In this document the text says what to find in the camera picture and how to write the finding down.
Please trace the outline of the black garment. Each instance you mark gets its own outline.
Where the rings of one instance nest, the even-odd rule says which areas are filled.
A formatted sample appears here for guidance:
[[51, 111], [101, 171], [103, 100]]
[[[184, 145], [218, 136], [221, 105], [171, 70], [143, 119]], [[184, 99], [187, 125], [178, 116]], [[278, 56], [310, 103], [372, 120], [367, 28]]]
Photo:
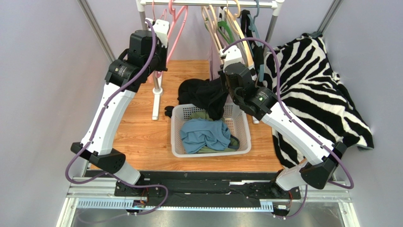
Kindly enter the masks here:
[[219, 120], [223, 117], [227, 97], [220, 79], [187, 79], [178, 88], [177, 100], [180, 105], [193, 104], [207, 111], [213, 120]]

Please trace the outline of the thick pink plastic hanger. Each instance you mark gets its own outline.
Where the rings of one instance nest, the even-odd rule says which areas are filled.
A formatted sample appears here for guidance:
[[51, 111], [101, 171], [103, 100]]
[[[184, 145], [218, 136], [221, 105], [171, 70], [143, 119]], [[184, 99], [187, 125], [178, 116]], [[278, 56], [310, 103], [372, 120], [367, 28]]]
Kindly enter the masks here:
[[169, 54], [167, 55], [167, 60], [166, 60], [167, 64], [170, 62], [171, 57], [172, 57], [172, 55], [173, 55], [173, 53], [175, 51], [175, 48], [177, 46], [177, 43], [178, 43], [178, 41], [179, 41], [179, 39], [180, 39], [180, 37], [182, 35], [183, 29], [184, 29], [186, 21], [187, 21], [188, 11], [189, 11], [188, 6], [184, 5], [179, 9], [178, 12], [176, 12], [176, 8], [173, 7], [174, 2], [175, 2], [174, 0], [169, 0], [168, 1], [168, 8], [165, 9], [163, 11], [163, 13], [161, 14], [161, 16], [158, 18], [158, 19], [166, 20], [168, 14], [170, 14], [172, 16], [172, 23], [170, 25], [170, 29], [169, 29], [168, 34], [167, 34], [167, 37], [169, 39], [172, 36], [172, 33], [173, 33], [174, 29], [175, 29], [176, 24], [178, 24], [178, 21], [179, 21], [180, 17], [182, 16], [182, 14], [184, 14], [181, 26], [180, 26], [180, 28], [178, 30], [178, 33], [177, 33], [177, 35], [175, 37], [175, 40], [174, 40], [173, 44], [171, 45], [171, 50], [169, 51]]

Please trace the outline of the beige wooden hanger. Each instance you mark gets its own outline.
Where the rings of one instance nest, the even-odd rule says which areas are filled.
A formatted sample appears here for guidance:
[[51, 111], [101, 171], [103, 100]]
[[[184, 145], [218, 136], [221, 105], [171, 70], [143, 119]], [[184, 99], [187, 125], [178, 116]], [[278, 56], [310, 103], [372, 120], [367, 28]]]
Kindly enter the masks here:
[[205, 26], [207, 27], [207, 30], [211, 35], [214, 46], [215, 46], [217, 52], [220, 54], [220, 50], [222, 50], [223, 47], [221, 45], [220, 39], [217, 34], [218, 20], [217, 20], [215, 9], [212, 5], [202, 6], [201, 14], [204, 19]]

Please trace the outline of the mauve tank top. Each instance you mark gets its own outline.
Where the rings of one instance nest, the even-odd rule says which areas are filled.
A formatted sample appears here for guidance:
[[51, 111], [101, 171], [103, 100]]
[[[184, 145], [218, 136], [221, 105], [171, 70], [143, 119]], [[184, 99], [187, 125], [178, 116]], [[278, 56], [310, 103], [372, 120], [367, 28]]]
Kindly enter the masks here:
[[219, 75], [219, 70], [221, 66], [221, 58], [219, 54], [219, 48], [216, 46], [216, 42], [210, 39], [210, 50], [208, 53], [208, 63], [209, 63], [209, 81], [218, 79], [213, 85], [218, 89], [221, 95], [224, 95], [224, 100], [226, 103], [232, 103], [232, 99], [229, 94], [223, 91], [222, 83]]

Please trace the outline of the green hanger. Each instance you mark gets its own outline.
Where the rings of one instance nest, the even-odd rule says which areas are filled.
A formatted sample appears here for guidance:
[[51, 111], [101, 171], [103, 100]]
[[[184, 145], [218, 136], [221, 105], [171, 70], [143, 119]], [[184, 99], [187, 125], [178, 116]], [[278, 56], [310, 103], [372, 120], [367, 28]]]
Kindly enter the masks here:
[[223, 39], [224, 44], [231, 44], [235, 41], [234, 35], [232, 34], [232, 29], [227, 24], [226, 21], [218, 21], [218, 37]]

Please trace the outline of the thin pink wire hanger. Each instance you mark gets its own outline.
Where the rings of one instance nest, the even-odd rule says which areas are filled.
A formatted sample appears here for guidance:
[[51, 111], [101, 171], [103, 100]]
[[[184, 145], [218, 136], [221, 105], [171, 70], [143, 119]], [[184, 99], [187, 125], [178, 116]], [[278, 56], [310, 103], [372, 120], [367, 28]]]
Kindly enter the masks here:
[[166, 8], [161, 8], [159, 6], [156, 7], [154, 0], [152, 1], [151, 7], [152, 7], [154, 21], [156, 21], [157, 19], [162, 19], [162, 18], [166, 19], [166, 16], [167, 16]]

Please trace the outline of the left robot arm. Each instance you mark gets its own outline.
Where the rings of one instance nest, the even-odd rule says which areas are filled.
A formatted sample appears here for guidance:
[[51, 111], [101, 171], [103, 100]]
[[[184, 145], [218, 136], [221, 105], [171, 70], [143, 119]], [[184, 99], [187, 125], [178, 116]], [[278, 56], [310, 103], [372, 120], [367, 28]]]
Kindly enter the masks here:
[[113, 148], [118, 126], [141, 84], [155, 71], [166, 71], [168, 32], [137, 30], [130, 36], [129, 48], [113, 61], [105, 76], [103, 95], [85, 137], [71, 145], [77, 158], [87, 160], [104, 174], [117, 179], [121, 188], [138, 192], [144, 176]]

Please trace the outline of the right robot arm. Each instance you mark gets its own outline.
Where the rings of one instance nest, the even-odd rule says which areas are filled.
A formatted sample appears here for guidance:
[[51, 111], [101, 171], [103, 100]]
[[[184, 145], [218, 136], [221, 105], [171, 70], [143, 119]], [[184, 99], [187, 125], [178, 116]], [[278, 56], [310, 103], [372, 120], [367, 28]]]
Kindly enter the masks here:
[[284, 191], [302, 185], [323, 189], [339, 166], [346, 145], [323, 138], [280, 103], [270, 89], [255, 86], [251, 71], [244, 64], [221, 65], [218, 73], [223, 90], [234, 104], [275, 129], [303, 154], [305, 161], [280, 171], [275, 185]]

